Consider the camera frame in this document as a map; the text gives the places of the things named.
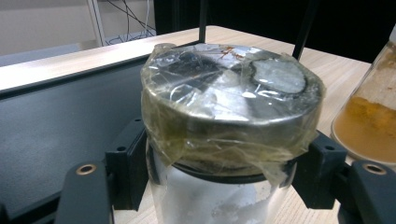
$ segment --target metal lid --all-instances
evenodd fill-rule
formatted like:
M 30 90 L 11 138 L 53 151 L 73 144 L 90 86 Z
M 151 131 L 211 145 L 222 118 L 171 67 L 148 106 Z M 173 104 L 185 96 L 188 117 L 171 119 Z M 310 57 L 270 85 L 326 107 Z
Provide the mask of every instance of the metal lid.
M 143 118 L 165 163 L 266 175 L 306 151 L 324 94 L 315 74 L 262 49 L 168 47 L 142 69 Z

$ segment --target orange liquid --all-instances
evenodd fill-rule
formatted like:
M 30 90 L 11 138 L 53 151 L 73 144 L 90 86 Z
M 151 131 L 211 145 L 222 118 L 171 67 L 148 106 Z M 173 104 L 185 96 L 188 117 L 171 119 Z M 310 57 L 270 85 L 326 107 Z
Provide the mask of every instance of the orange liquid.
M 396 162 L 396 110 L 354 96 L 334 120 L 332 131 L 361 157 Z

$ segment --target black mat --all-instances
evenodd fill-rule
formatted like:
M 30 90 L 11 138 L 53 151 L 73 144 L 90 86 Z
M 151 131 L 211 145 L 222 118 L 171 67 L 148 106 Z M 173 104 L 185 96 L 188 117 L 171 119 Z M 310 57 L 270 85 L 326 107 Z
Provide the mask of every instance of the black mat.
M 11 215 L 59 193 L 72 166 L 101 161 L 140 117 L 146 59 L 0 92 L 0 202 Z

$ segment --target glass flask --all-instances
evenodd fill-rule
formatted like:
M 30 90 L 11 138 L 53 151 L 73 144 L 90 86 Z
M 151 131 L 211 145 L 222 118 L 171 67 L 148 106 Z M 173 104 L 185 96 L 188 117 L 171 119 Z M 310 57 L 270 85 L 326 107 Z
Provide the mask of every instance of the glass flask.
M 396 166 L 396 27 L 332 123 L 352 157 Z

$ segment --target metal post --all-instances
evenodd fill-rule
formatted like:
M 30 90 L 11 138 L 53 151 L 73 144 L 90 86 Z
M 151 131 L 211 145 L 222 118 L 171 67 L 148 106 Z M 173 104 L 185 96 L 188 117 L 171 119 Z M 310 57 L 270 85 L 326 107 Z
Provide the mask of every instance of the metal post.
M 207 0 L 201 0 L 200 20 L 199 20 L 199 42 L 205 43 L 206 19 L 207 19 Z
M 180 1 L 172 0 L 172 30 L 180 31 Z
M 310 0 L 308 3 L 308 8 L 306 9 L 303 24 L 301 26 L 300 32 L 297 36 L 297 42 L 294 46 L 294 51 L 292 56 L 296 60 L 300 60 L 301 54 L 305 46 L 306 39 L 308 38 L 309 31 L 311 30 L 312 23 L 318 11 L 320 0 Z

